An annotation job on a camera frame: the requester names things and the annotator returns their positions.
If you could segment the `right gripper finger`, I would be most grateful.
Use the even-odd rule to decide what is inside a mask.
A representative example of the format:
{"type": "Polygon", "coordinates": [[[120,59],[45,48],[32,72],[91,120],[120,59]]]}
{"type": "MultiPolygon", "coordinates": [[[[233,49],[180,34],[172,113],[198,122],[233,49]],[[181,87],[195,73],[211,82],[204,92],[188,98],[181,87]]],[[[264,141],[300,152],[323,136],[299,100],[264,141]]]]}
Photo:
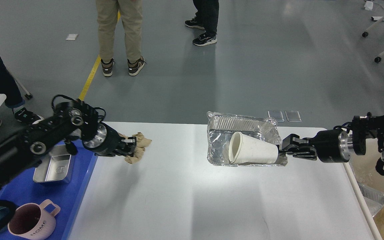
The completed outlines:
{"type": "Polygon", "coordinates": [[[312,161],[317,160],[317,153],[315,149],[307,149],[307,148],[281,149],[279,150],[279,153],[291,155],[295,158],[300,158],[300,159],[307,159],[312,161]]]}
{"type": "Polygon", "coordinates": [[[315,147],[312,143],[313,138],[300,138],[299,135],[290,134],[282,140],[281,149],[291,149],[299,147],[315,147]]]}

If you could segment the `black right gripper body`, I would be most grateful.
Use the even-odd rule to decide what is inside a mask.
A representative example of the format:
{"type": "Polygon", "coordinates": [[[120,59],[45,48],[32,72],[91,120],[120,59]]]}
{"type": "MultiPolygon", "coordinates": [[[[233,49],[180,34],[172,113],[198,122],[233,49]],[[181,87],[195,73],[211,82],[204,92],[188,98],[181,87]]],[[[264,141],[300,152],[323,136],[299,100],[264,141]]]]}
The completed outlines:
{"type": "Polygon", "coordinates": [[[350,160],[348,134],[342,129],[318,132],[314,137],[314,147],[321,162],[346,163],[350,160]]]}

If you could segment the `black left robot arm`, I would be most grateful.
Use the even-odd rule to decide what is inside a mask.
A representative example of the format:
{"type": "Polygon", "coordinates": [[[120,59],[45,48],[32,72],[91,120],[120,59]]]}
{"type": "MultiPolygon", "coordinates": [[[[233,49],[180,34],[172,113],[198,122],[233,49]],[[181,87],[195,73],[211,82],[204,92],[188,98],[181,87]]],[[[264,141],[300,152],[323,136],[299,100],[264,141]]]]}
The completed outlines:
{"type": "MultiPolygon", "coordinates": [[[[134,156],[137,137],[123,137],[104,123],[105,115],[80,99],[66,95],[65,102],[51,103],[53,115],[29,125],[0,142],[0,190],[25,170],[38,167],[42,159],[60,141],[66,143],[71,155],[77,154],[74,140],[81,139],[85,149],[96,156],[134,156]]],[[[0,206],[9,210],[0,220],[0,230],[15,214],[16,205],[0,200],[0,206]]]]}

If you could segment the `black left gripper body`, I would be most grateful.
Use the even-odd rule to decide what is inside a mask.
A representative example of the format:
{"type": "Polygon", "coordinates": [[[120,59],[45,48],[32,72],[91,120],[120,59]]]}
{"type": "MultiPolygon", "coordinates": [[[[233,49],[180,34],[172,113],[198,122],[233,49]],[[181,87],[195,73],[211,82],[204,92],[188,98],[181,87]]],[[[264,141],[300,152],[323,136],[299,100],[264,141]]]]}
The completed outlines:
{"type": "Polygon", "coordinates": [[[105,123],[99,123],[94,137],[83,140],[82,145],[96,156],[126,156],[127,152],[123,149],[126,144],[122,141],[123,139],[116,130],[105,123]]]}

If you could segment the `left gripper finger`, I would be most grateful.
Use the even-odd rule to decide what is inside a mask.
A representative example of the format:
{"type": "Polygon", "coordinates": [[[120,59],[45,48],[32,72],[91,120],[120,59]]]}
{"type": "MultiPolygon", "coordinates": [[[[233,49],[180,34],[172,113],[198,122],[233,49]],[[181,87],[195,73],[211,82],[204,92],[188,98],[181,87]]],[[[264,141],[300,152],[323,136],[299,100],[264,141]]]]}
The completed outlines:
{"type": "Polygon", "coordinates": [[[121,138],[119,142],[119,155],[134,157],[137,147],[137,138],[121,138]]]}

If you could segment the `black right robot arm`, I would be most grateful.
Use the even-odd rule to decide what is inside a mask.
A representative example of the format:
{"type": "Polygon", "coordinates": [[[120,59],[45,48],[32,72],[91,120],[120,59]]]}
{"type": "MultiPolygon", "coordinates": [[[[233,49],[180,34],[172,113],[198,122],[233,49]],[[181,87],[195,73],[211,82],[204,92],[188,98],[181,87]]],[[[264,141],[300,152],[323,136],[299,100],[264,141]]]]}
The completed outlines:
{"type": "Polygon", "coordinates": [[[384,115],[354,116],[352,121],[334,126],[331,130],[317,132],[312,138],[290,134],[278,146],[279,153],[300,159],[320,160],[324,163],[347,163],[351,154],[363,156],[367,152],[367,139],[377,140],[381,154],[375,170],[384,176],[384,115]]]}

